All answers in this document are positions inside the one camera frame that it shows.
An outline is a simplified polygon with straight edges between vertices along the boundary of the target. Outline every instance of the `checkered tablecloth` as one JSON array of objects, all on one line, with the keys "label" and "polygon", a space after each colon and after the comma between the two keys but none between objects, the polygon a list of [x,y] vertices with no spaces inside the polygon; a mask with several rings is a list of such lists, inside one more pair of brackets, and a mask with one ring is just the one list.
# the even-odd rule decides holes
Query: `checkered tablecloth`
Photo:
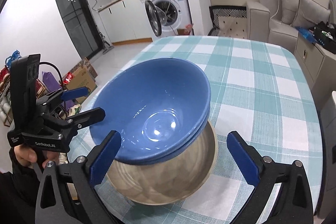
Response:
[{"label": "checkered tablecloth", "polygon": [[[253,190],[226,148],[226,136],[234,130],[262,156],[287,164],[302,161],[315,209],[322,177],[320,125],[308,84],[290,52],[244,39],[167,37],[151,43],[123,70],[159,57],[190,60],[209,78],[209,119],[219,148],[216,166],[192,196],[158,207],[128,200],[105,178],[96,190],[115,216],[127,224],[230,223]],[[92,108],[96,97],[84,110]],[[70,144],[70,159],[87,155],[94,145],[89,129],[82,129]],[[273,189],[259,223],[267,219],[278,189]]]}]

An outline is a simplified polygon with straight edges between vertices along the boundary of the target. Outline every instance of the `cardboard box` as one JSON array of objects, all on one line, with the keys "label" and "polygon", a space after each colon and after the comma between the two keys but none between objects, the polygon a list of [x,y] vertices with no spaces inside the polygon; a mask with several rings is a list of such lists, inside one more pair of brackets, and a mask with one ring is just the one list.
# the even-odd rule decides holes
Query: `cardboard box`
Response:
[{"label": "cardboard box", "polygon": [[76,66],[74,66],[70,70],[70,72],[72,74],[74,74],[74,73],[76,73],[77,70],[80,70],[82,68],[86,68],[87,71],[91,74],[93,79],[95,79],[98,76],[96,70],[94,69],[94,67],[92,67],[91,63],[89,62],[89,60],[86,57],[83,60],[81,60]]},{"label": "cardboard box", "polygon": [[[93,78],[91,77],[90,73],[87,71],[85,67],[81,69],[77,69],[73,73],[73,76],[74,77],[71,79],[69,84],[66,85],[68,90],[74,90],[74,89],[86,86],[89,89],[89,94],[88,94],[89,96],[97,88],[96,83],[94,82]],[[76,101],[79,104],[82,104],[88,96],[77,98]]]}]

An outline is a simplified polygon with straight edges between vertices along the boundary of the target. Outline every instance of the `blue package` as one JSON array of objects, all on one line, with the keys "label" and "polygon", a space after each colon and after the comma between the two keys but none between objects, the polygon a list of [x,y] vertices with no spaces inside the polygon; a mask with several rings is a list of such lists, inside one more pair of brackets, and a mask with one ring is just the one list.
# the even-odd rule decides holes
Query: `blue package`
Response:
[{"label": "blue package", "polygon": [[295,27],[299,31],[299,33],[307,39],[311,43],[317,43],[316,39],[314,38],[313,34],[311,31],[304,29],[302,27]]}]

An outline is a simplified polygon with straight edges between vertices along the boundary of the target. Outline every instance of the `drawer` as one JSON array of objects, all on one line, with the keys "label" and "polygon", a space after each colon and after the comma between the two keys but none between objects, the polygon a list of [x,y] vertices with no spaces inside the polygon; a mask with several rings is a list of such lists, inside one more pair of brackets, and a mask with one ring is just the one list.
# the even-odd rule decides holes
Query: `drawer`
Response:
[{"label": "drawer", "polygon": [[302,70],[302,72],[303,72],[303,74],[304,74],[304,76],[305,76],[305,78],[307,80],[309,89],[311,90],[313,88],[313,86],[314,86],[314,81],[313,81],[313,79],[310,76],[310,73],[309,73],[309,71],[308,71],[308,69],[307,69],[307,67],[305,65],[305,62],[303,61],[303,59],[301,58],[301,56],[300,56],[300,54],[299,54],[299,52],[297,50],[295,51],[294,56],[296,58],[296,61],[299,63],[300,68],[301,68],[301,70]]},{"label": "drawer", "polygon": [[298,37],[296,51],[301,60],[305,63],[307,70],[313,81],[316,80],[323,61],[323,54],[313,43],[304,39],[301,35]]}]

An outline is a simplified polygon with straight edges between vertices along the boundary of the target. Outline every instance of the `bowl rim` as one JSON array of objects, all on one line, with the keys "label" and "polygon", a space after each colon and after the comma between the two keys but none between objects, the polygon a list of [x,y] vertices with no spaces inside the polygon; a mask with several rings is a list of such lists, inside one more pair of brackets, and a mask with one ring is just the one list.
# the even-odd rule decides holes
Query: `bowl rim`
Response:
[{"label": "bowl rim", "polygon": [[[210,87],[210,83],[209,83],[209,79],[208,77],[206,76],[205,72],[199,67],[197,66],[195,63],[189,61],[189,60],[186,60],[186,59],[183,59],[183,58],[176,58],[176,57],[160,57],[160,58],[153,58],[153,59],[149,59],[149,60],[145,60],[143,62],[140,62],[138,64],[135,64],[134,66],[131,66],[127,69],[125,69],[124,71],[122,71],[121,73],[119,73],[116,77],[114,77],[111,81],[109,81],[101,90],[100,92],[98,93],[98,97],[96,99],[96,101],[93,103],[93,108],[96,108],[98,106],[96,106],[96,102],[98,101],[98,98],[99,98],[99,95],[104,91],[104,89],[106,89],[109,85],[111,85],[114,81],[116,81],[118,78],[122,77],[122,75],[124,75],[125,73],[127,73],[130,69],[134,69],[138,66],[140,66],[141,64],[143,63],[147,63],[147,62],[157,62],[158,60],[176,60],[178,62],[184,62],[184,63],[189,63],[190,65],[192,65],[196,70],[198,70],[201,75],[203,76],[203,80],[206,82],[206,85],[207,85],[207,88],[208,88],[208,92],[207,92],[207,97],[206,97],[206,103],[205,103],[205,108],[200,116],[200,118],[195,122],[195,126],[187,133],[184,135],[184,138],[181,138],[179,142],[175,143],[174,145],[171,145],[169,146],[169,148],[165,149],[164,151],[171,151],[172,149],[177,149],[177,148],[180,148],[183,144],[185,144],[189,139],[192,138],[193,136],[193,132],[195,132],[196,129],[198,129],[201,124],[203,123],[207,113],[208,113],[208,110],[209,110],[209,107],[210,107],[210,101],[211,101],[211,87]],[[96,141],[95,141],[95,138],[92,136],[92,139],[94,141],[94,143],[97,145]],[[144,161],[150,161],[152,159],[157,159],[157,158],[160,158],[162,153],[164,152],[158,152],[158,153],[154,153],[152,154],[151,156],[138,156],[136,160],[132,159],[132,160],[129,160],[129,157],[126,158],[126,157],[120,157],[118,156],[118,154],[116,155],[116,160],[120,161],[120,162],[123,162],[123,163],[128,163],[130,162],[131,164],[135,164],[136,162],[144,162]]]}]

